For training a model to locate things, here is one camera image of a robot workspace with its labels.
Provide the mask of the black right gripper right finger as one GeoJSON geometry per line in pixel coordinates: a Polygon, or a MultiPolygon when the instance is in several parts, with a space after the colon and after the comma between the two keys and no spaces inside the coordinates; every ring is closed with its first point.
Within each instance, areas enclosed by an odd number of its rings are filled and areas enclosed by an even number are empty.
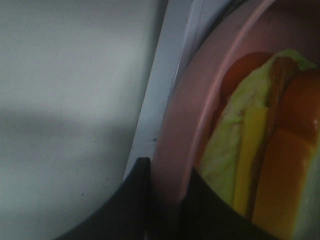
{"type": "Polygon", "coordinates": [[[241,217],[216,195],[193,169],[182,202],[180,240],[275,240],[241,217]]]}

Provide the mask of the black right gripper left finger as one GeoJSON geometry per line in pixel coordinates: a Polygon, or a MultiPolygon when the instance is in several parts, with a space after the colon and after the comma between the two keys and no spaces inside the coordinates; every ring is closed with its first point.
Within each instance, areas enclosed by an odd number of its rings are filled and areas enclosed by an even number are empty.
{"type": "Polygon", "coordinates": [[[143,240],[151,161],[140,157],[114,195],[58,240],[143,240]]]}

